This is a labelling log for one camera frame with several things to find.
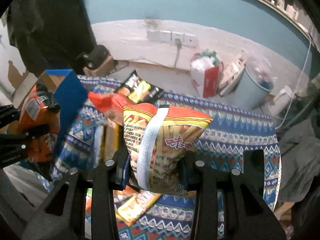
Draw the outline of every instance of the power outlet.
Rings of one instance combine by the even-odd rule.
[[[147,30],[147,39],[148,41],[159,41],[159,31]]]
[[[195,35],[185,33],[184,35],[184,42],[183,45],[190,46],[190,47],[197,47],[198,46],[198,39]]]
[[[159,33],[161,42],[170,43],[171,42],[171,32],[170,31],[160,31]]]
[[[181,43],[184,43],[184,33],[172,32],[172,42],[174,43],[176,39],[180,39]]]

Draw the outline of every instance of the bolt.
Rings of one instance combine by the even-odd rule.
[[[238,169],[232,169],[231,173],[236,176],[240,175],[240,171]]]
[[[203,167],[204,166],[204,162],[203,161],[196,161],[196,165],[198,167]]]
[[[107,160],[104,164],[106,166],[112,166],[113,164],[115,164],[115,161],[114,160]]]
[[[76,174],[78,172],[78,169],[77,168],[71,168],[70,170],[69,170],[69,173],[70,174]]]

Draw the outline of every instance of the wall shelf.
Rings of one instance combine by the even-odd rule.
[[[280,15],[282,15],[284,18],[286,18],[289,22],[291,22],[308,40],[309,40],[309,35],[294,21],[292,20],[285,12],[283,12],[281,9],[279,9],[277,6],[274,4],[270,3],[268,0],[258,0],[265,5],[267,5],[269,8],[273,9]]]

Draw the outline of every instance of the gray fabric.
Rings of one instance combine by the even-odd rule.
[[[313,119],[307,119],[285,133],[279,141],[281,152],[280,202],[299,202],[320,172],[320,139]]]

